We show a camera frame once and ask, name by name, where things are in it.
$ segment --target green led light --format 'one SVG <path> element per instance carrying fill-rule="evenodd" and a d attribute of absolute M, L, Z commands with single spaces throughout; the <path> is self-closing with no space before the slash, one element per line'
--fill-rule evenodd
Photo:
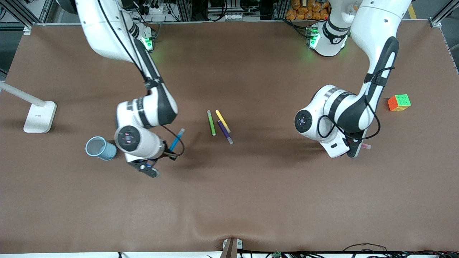
<path fill-rule="evenodd" d="M 317 43 L 319 42 L 320 39 L 320 33 L 317 32 L 312 38 L 311 42 L 309 43 L 309 47 L 315 48 L 317 46 Z"/>
<path fill-rule="evenodd" d="M 152 49 L 152 43 L 150 38 L 142 37 L 142 43 L 144 44 L 145 48 L 150 51 Z"/>

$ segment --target blue marker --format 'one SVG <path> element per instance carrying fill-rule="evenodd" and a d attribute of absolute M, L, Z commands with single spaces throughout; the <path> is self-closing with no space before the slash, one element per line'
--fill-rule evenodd
<path fill-rule="evenodd" d="M 228 134 L 228 131 L 226 130 L 225 126 L 223 125 L 222 121 L 218 121 L 218 126 L 222 130 L 223 134 L 225 135 L 226 139 L 228 140 L 229 144 L 233 144 L 233 139 L 231 139 L 230 134 Z"/>
<path fill-rule="evenodd" d="M 177 143 L 179 142 L 180 138 L 182 138 L 182 134 L 185 132 L 185 129 L 181 129 L 175 140 L 172 142 L 171 147 L 169 148 L 170 151 L 173 151 Z"/>

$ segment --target cable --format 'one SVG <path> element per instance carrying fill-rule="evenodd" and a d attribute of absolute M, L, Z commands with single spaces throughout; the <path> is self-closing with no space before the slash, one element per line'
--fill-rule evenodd
<path fill-rule="evenodd" d="M 306 27 L 301 27 L 301 26 L 295 25 L 295 24 L 293 24 L 292 21 L 285 20 L 283 18 L 275 18 L 275 20 L 279 20 L 279 21 L 283 21 L 283 22 L 287 23 L 287 25 L 289 25 L 290 27 L 294 28 L 295 31 L 298 34 L 300 34 L 300 36 L 302 36 L 302 37 L 305 37 L 305 38 L 310 38 L 311 37 L 311 36 L 308 36 L 308 35 L 305 35 L 305 34 L 301 33 L 301 31 L 298 30 L 298 29 L 306 29 Z"/>
<path fill-rule="evenodd" d="M 255 7 L 255 9 L 253 9 L 253 10 L 250 10 L 250 7 L 249 7 L 248 3 L 247 3 L 247 7 L 244 7 L 244 6 L 242 5 L 242 2 L 244 2 L 244 1 L 247 1 L 247 0 L 241 0 L 241 1 L 239 1 L 239 7 L 240 7 L 242 10 L 244 10 L 244 11 L 246 11 L 246 12 L 254 12 L 254 11 L 260 10 L 260 6 Z"/>
<path fill-rule="evenodd" d="M 375 73 L 373 74 L 373 76 L 371 77 L 371 79 L 370 79 L 368 82 L 371 82 L 378 74 L 382 73 L 383 71 L 392 70 L 392 69 L 395 69 L 395 67 L 394 67 L 394 66 L 391 66 L 391 67 L 386 67 L 386 68 L 383 68 L 383 69 L 381 69 L 381 70 L 378 70 L 377 72 L 375 72 Z M 365 94 L 364 96 L 365 96 L 365 98 L 364 98 L 365 105 L 366 105 L 367 107 L 370 108 L 371 113 L 373 113 L 373 116 L 375 117 L 376 122 L 378 123 L 378 129 L 376 130 L 376 132 L 375 132 L 374 134 L 372 134 L 372 135 L 370 135 L 370 136 L 367 136 L 367 137 L 363 137 L 363 138 L 352 137 L 352 136 L 346 134 L 346 132 L 343 131 L 343 130 L 338 126 L 337 123 L 335 123 L 335 121 L 333 121 L 330 117 L 328 117 L 328 115 L 323 115 L 323 116 L 319 117 L 318 122 L 317 122 L 317 133 L 319 134 L 319 136 L 322 137 L 322 138 L 327 138 L 327 137 L 331 134 L 331 132 L 333 131 L 333 129 L 335 128 L 335 126 L 336 126 L 336 128 L 338 128 L 338 130 L 339 130 L 341 133 L 343 133 L 347 138 L 352 139 L 352 140 L 367 140 L 367 139 L 373 138 L 373 137 L 375 137 L 376 135 L 378 135 L 378 133 L 381 131 L 381 122 L 380 122 L 378 116 L 376 115 L 376 112 L 374 111 L 374 109 L 373 109 L 373 108 L 371 107 L 371 105 L 369 104 L 369 101 L 368 101 L 368 98 L 367 98 L 368 95 Z M 321 134 L 320 130 L 319 130 L 320 121 L 321 121 L 321 119 L 322 119 L 323 117 L 327 117 L 327 118 L 330 120 L 330 122 L 333 123 L 333 127 L 330 129 L 330 132 L 328 132 L 326 136 L 323 136 L 323 135 Z M 353 245 L 353 246 L 346 247 L 346 249 L 348 249 L 348 248 L 350 248 L 350 247 L 354 247 L 354 246 L 363 246 L 363 245 L 373 245 L 373 244 L 370 244 L 370 243 L 357 244 L 357 245 Z"/>
<path fill-rule="evenodd" d="M 228 10 L 228 2 L 227 0 L 222 0 L 223 1 L 223 4 L 222 4 L 222 13 L 220 14 L 220 17 L 215 20 L 214 22 L 218 22 L 219 20 L 221 20 L 225 14 L 226 14 L 226 11 Z"/>
<path fill-rule="evenodd" d="M 171 6 L 171 3 L 169 2 L 169 0 L 166 0 L 164 2 L 164 4 L 166 5 L 167 9 L 171 12 L 170 15 L 172 16 L 172 18 L 174 18 L 176 21 L 180 22 L 180 19 L 178 19 L 177 16 L 175 15 L 174 10 L 172 9 L 172 6 Z"/>
<path fill-rule="evenodd" d="M 169 130 L 169 128 L 167 128 L 164 125 L 162 125 L 162 127 L 164 127 L 164 129 L 166 129 L 169 133 L 171 133 L 173 136 L 175 136 L 175 138 L 177 138 L 177 135 L 173 131 Z M 182 152 L 177 154 L 177 157 L 181 156 L 185 152 L 185 144 L 182 142 L 181 138 L 179 138 L 179 141 L 180 141 L 180 144 L 182 145 Z"/>
<path fill-rule="evenodd" d="M 375 244 L 371 244 L 371 243 L 362 243 L 362 244 L 350 245 L 350 246 L 344 248 L 342 250 L 342 252 L 346 251 L 347 249 L 349 249 L 351 247 L 357 247 L 357 246 L 374 246 L 374 247 L 379 247 L 379 248 L 383 249 L 385 252 L 387 252 L 387 248 L 385 246 L 375 245 Z"/>
<path fill-rule="evenodd" d="M 143 18 L 143 15 L 140 13 L 140 6 L 134 1 L 133 4 L 135 6 L 137 6 L 137 9 L 135 9 L 137 11 L 137 13 L 140 15 L 140 17 L 142 18 L 143 22 L 145 22 L 145 19 Z"/>
<path fill-rule="evenodd" d="M 0 20 L 3 19 L 6 15 L 6 11 L 3 7 L 0 9 L 0 15 L 1 15 Z"/>
<path fill-rule="evenodd" d="M 204 18 L 205 21 L 209 21 L 207 15 L 204 14 L 204 2 L 206 2 L 206 0 L 201 0 L 201 4 L 199 5 L 199 12 L 201 13 L 202 18 Z"/>
<path fill-rule="evenodd" d="M 143 72 L 142 69 L 140 69 L 140 67 L 137 65 L 137 63 L 135 62 L 134 58 L 133 58 L 132 55 L 129 53 L 129 51 L 128 51 L 128 49 L 126 48 L 126 46 L 124 45 L 123 41 L 119 38 L 119 36 L 118 36 L 118 34 L 116 33 L 115 29 L 113 28 L 112 24 L 111 24 L 110 21 L 108 20 L 107 14 L 105 13 L 104 8 L 102 7 L 101 0 L 97 0 L 97 2 L 99 3 L 99 7 L 101 8 L 102 14 L 103 14 L 104 17 L 105 17 L 105 20 L 107 21 L 108 26 L 110 27 L 110 29 L 112 29 L 113 33 L 115 34 L 115 37 L 118 39 L 118 41 L 119 41 L 119 43 L 121 44 L 121 46 L 123 47 L 124 51 L 126 51 L 126 54 L 128 54 L 128 56 L 131 58 L 131 60 L 132 60 L 132 62 L 134 63 L 135 67 L 137 68 L 137 70 L 139 70 L 140 74 L 142 74 L 142 77 L 143 77 L 144 80 L 146 81 L 144 72 Z M 121 15 L 121 18 L 123 18 L 124 27 L 126 28 L 126 31 L 128 31 L 128 29 L 127 29 L 127 27 L 126 27 L 126 21 L 124 20 L 123 14 L 120 13 L 120 15 Z"/>
<path fill-rule="evenodd" d="M 128 39 L 129 39 L 129 42 L 131 43 L 132 49 L 134 50 L 135 57 L 137 57 L 137 62 L 139 62 L 139 65 L 140 65 L 140 57 L 139 57 L 139 55 L 137 54 L 137 51 L 140 51 L 140 50 L 138 50 L 138 49 L 134 46 L 134 43 L 132 42 L 132 41 L 135 40 L 135 39 L 134 39 L 134 38 L 131 39 L 132 36 L 131 36 L 131 35 L 129 34 L 129 32 L 128 32 L 128 31 L 129 31 L 129 30 L 128 30 L 128 26 L 126 25 L 126 20 L 124 19 L 123 14 L 121 14 L 121 18 L 123 19 L 124 28 L 126 29 L 126 32 L 127 32 L 127 34 L 128 34 Z M 145 76 L 145 72 L 144 72 L 143 69 L 141 69 L 141 68 L 140 68 L 139 70 L 141 71 L 140 73 L 142 74 L 142 77 L 143 77 L 144 81 L 147 82 L 147 81 L 148 81 L 148 78 Z"/>
<path fill-rule="evenodd" d="M 155 33 L 155 39 L 159 36 L 159 32 L 161 31 L 162 22 L 159 23 L 158 31 Z"/>

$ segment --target purple marker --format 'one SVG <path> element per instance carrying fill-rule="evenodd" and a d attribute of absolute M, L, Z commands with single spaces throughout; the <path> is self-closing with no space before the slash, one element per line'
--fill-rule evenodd
<path fill-rule="evenodd" d="M 228 140 L 229 144 L 233 144 L 233 140 L 231 139 L 230 137 L 230 134 L 228 134 L 228 131 L 226 130 L 225 126 L 223 125 L 222 121 L 218 121 L 218 126 L 220 127 L 220 129 L 222 130 L 223 134 L 225 135 L 226 139 Z"/>

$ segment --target marker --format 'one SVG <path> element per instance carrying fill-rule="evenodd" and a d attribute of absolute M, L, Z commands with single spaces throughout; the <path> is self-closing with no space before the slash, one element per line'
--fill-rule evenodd
<path fill-rule="evenodd" d="M 212 113 L 210 112 L 210 110 L 207 110 L 207 117 L 209 118 L 210 131 L 212 132 L 212 136 L 215 136 L 217 134 L 215 133 L 215 127 L 213 126 Z"/>
<path fill-rule="evenodd" d="M 222 123 L 223 123 L 223 125 L 225 126 L 226 130 L 228 131 L 228 133 L 231 133 L 231 130 L 230 130 L 230 128 L 228 127 L 228 125 L 226 124 L 225 119 L 223 119 L 222 114 L 220 114 L 220 111 L 215 110 L 215 112 L 217 113 L 217 116 L 218 116 L 218 118 L 220 119 L 220 121 L 222 121 Z"/>
<path fill-rule="evenodd" d="M 225 126 L 223 125 L 222 121 L 218 121 L 218 126 L 220 127 L 220 129 L 222 130 L 223 134 L 225 135 L 226 139 L 228 140 L 229 144 L 233 144 L 233 140 L 231 139 L 230 135 L 228 134 L 228 131 L 226 131 L 226 128 Z"/>
<path fill-rule="evenodd" d="M 177 135 L 177 137 L 175 138 L 175 140 L 172 142 L 171 144 L 171 147 L 169 148 L 170 151 L 173 151 L 175 146 L 177 145 L 177 143 L 179 142 L 180 138 L 182 138 L 182 134 L 185 132 L 185 129 L 182 128 L 180 129 L 179 131 L 179 134 Z"/>

